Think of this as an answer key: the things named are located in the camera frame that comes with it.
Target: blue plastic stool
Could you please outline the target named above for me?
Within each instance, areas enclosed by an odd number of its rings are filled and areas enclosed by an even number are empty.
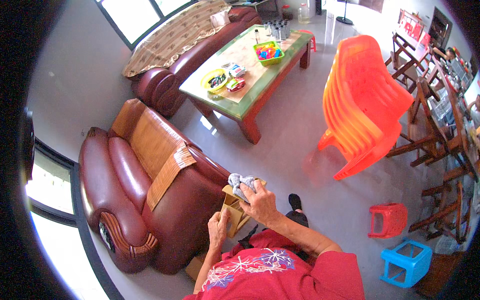
[[[410,244],[410,256],[405,256],[397,253],[398,250],[400,250],[405,245],[409,245],[409,244]],[[412,257],[413,246],[416,246],[422,249],[421,252],[418,253],[417,256],[415,257]],[[416,242],[414,240],[406,240],[392,250],[388,250],[388,249],[383,250],[380,256],[382,259],[385,260],[384,274],[380,276],[380,279],[401,288],[411,288],[420,279],[422,279],[422,277],[424,277],[425,274],[427,274],[428,269],[430,268],[430,261],[432,260],[432,250],[430,249],[430,247],[422,245],[419,242]],[[405,269],[405,271],[402,271],[396,274],[395,276],[388,278],[389,263],[402,267]],[[406,272],[405,281],[404,282],[395,281],[395,279],[399,277],[401,274],[403,274],[404,272]]]

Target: hand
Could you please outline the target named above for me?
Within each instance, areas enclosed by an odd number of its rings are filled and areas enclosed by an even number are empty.
[[[239,204],[249,216],[252,216],[257,222],[269,227],[271,222],[278,220],[279,217],[282,216],[275,206],[275,194],[268,191],[260,180],[255,180],[253,186],[257,190],[257,193],[254,193],[245,184],[240,184],[240,189],[250,204],[244,201],[240,201]]]
[[[210,249],[220,250],[227,237],[227,222],[230,211],[225,209],[222,214],[216,212],[208,220],[208,233],[210,234]]]

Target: sofa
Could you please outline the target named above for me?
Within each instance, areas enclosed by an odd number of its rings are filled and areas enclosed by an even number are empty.
[[[259,15],[252,7],[233,7],[228,18],[231,23],[180,55],[168,69],[153,68],[130,77],[136,97],[162,116],[173,116],[186,99],[186,95],[179,92],[179,86],[209,57],[245,29],[261,24]]]
[[[139,138],[133,139],[139,120]],[[198,253],[208,248],[207,223],[222,207],[229,172],[209,159],[201,149],[158,113],[138,99],[125,102],[115,119],[122,133],[93,127],[80,155],[80,184],[88,225],[100,234],[115,265],[135,273],[151,265],[164,274],[175,274]],[[150,209],[146,195],[155,176],[155,163],[146,144],[154,141],[146,131],[166,129],[185,142],[196,163],[180,170],[158,205]],[[140,162],[147,159],[144,165]]]

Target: red plastic stool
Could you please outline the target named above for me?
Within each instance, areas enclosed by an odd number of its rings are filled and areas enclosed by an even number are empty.
[[[402,233],[402,230],[407,226],[408,210],[402,203],[374,205],[370,207],[370,212],[372,213],[372,228],[371,233],[368,234],[369,238],[392,238]],[[375,214],[382,214],[384,216],[382,232],[373,232]]]
[[[308,30],[299,30],[300,32],[305,32],[305,33],[309,33],[311,34],[313,37],[312,37],[312,47],[310,48],[310,50],[313,49],[314,52],[317,52],[317,43],[315,42],[315,35],[313,34],[313,32],[311,31],[308,31]]]

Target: red shirt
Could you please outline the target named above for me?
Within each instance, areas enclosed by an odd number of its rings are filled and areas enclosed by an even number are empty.
[[[304,262],[298,247],[273,230],[250,239],[255,248],[236,245],[208,272],[199,299],[365,299],[357,257],[328,251]]]

